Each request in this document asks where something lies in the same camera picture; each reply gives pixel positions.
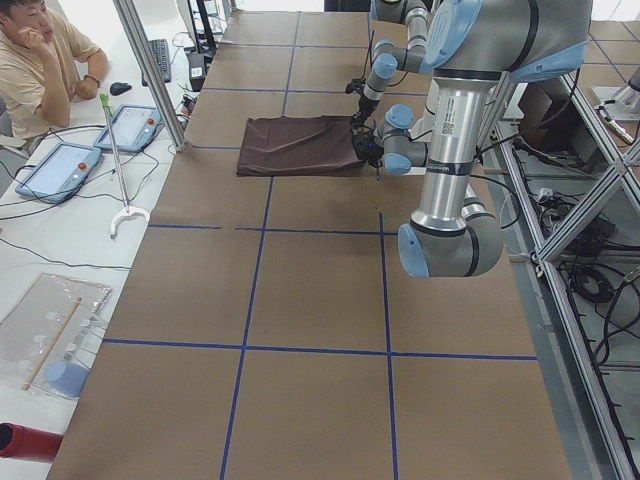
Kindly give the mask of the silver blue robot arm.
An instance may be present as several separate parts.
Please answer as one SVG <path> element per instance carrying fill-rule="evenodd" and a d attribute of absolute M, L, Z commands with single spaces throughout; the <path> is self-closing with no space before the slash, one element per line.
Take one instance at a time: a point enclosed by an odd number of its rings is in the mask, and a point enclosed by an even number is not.
<path fill-rule="evenodd" d="M 393 84 L 397 71 L 418 73 L 427 50 L 428 30 L 435 13 L 435 1 L 371 1 L 370 17 L 379 22 L 406 28 L 405 46 L 391 40 L 369 40 L 363 74 L 345 87 L 347 94 L 357 94 L 358 110 L 351 117 L 350 126 L 357 131 L 377 109 L 384 92 Z"/>
<path fill-rule="evenodd" d="M 472 277 L 489 271 L 503 243 L 495 216 L 469 184 L 490 90 L 549 80 L 584 61 L 588 1 L 375 1 L 373 19 L 402 24 L 408 44 L 374 47 L 372 67 L 350 90 L 359 95 L 350 127 L 357 155 L 392 175 L 424 168 L 419 207 L 398 231 L 405 272 L 413 277 Z M 413 114 L 392 106 L 365 126 L 397 71 L 428 75 L 438 89 L 431 138 L 411 134 Z"/>

